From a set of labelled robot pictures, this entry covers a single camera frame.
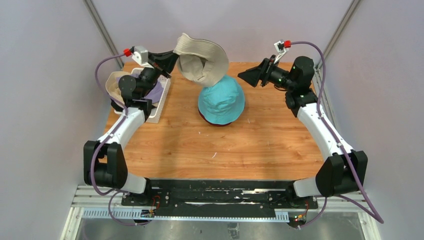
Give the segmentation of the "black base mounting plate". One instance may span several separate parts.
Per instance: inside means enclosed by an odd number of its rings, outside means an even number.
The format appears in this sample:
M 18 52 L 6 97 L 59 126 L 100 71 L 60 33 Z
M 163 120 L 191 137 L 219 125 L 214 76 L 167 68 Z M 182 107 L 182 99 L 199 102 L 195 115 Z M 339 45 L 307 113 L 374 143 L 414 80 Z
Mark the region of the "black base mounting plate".
M 319 208 L 313 197 L 296 197 L 288 180 L 153 179 L 147 194 L 130 193 L 121 204 L 146 207 L 154 216 L 274 217 L 277 210 Z

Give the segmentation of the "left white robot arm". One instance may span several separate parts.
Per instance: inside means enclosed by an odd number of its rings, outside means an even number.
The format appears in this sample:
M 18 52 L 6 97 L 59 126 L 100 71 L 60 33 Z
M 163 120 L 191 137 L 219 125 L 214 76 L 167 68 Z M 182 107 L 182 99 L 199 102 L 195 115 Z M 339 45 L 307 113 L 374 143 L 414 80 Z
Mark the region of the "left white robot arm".
M 160 115 L 179 55 L 173 51 L 152 53 L 138 46 L 125 49 L 117 55 L 121 57 L 131 57 L 140 66 L 139 72 L 114 71 L 105 83 L 97 81 L 120 116 L 104 135 L 84 144 L 83 176 L 99 195 L 106 195 L 100 187 L 132 193 L 135 202 L 146 207 L 153 201 L 150 180 L 129 173 L 124 149 L 150 116 Z

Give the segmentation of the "lavender bucket hat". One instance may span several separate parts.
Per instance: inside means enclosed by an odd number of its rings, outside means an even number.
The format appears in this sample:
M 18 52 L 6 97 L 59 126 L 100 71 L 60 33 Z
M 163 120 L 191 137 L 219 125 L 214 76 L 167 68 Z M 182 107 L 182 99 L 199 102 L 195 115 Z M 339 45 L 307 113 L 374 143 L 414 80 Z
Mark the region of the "lavender bucket hat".
M 150 99 L 153 104 L 160 101 L 164 88 L 158 81 L 159 75 L 135 72 L 131 76 L 134 78 L 135 84 L 131 93 L 132 100 Z

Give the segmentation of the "cream straw-coloured bucket hat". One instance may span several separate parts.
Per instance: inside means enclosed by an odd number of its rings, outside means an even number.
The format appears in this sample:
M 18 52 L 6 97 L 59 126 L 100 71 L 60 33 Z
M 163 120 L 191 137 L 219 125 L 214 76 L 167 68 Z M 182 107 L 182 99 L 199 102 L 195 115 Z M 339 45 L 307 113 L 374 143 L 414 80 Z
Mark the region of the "cream straw-coloured bucket hat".
M 136 74 L 135 73 L 131 74 L 130 72 L 126 72 L 126 71 L 114 71 L 110 74 L 110 76 L 108 77 L 105 83 L 105 90 L 112 98 L 114 98 L 115 102 L 116 101 L 121 103 L 124 102 L 121 96 L 121 90 L 119 89 L 118 81 L 122 76 L 126 76 L 126 75 L 130 75 L 134 77 Z

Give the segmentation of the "white perforated plastic basket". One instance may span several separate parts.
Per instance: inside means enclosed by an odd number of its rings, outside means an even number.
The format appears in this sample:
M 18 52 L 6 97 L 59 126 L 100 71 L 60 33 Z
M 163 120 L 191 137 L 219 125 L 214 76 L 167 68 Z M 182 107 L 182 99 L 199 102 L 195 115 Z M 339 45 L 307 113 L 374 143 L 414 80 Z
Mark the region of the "white perforated plastic basket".
M 108 80 L 112 81 L 112 83 L 115 85 L 114 88 L 116 89 L 118 87 L 119 77 L 122 77 L 127 74 L 139 75 L 143 69 L 144 67 L 135 67 L 131 72 L 115 71 L 110 74 Z M 159 88 L 161 90 L 159 92 L 160 94 L 157 93 L 156 95 L 154 95 L 153 93 L 149 93 L 147 96 L 148 99 L 157 100 L 156 102 L 152 103 L 152 111 L 149 115 L 149 118 L 146 120 L 147 123 L 157 124 L 159 122 L 162 110 L 165 106 L 169 88 L 171 86 L 171 79 L 166 78 L 163 75 L 158 78 L 157 82 L 161 85 L 161 87 Z

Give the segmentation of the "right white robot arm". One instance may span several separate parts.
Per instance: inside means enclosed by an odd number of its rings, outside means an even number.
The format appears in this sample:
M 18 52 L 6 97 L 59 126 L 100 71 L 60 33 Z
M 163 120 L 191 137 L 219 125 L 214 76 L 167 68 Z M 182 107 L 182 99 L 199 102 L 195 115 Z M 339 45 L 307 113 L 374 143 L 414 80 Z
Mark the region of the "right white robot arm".
M 278 67 L 277 58 L 272 55 L 237 75 L 252 87 L 271 83 L 285 90 L 287 107 L 304 124 L 320 150 L 324 163 L 317 174 L 295 180 L 288 187 L 285 200 L 294 209 L 303 205 L 306 197 L 332 197 L 358 191 L 356 179 L 364 182 L 368 164 L 367 155 L 355 151 L 328 121 L 311 89 L 314 74 L 314 62 L 309 57 L 297 57 L 287 71 Z

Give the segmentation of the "beige bucket hat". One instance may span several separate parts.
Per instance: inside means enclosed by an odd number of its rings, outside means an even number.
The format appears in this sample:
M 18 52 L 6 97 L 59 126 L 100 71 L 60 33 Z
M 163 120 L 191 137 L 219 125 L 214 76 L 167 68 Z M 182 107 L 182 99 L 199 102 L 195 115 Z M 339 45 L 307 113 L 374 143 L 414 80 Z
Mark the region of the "beige bucket hat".
M 229 69 L 225 50 L 207 39 L 192 38 L 182 33 L 173 53 L 178 55 L 176 67 L 179 72 L 202 87 L 213 87 Z

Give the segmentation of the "teal bucket hat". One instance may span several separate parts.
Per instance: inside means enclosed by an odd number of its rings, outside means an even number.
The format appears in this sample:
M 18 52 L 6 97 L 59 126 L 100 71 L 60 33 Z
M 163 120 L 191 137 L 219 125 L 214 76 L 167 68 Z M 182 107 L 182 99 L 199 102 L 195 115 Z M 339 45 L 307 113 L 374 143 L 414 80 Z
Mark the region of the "teal bucket hat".
M 241 85 L 229 75 L 213 86 L 204 87 L 197 100 L 200 116 L 214 126 L 230 125 L 242 115 L 245 106 Z

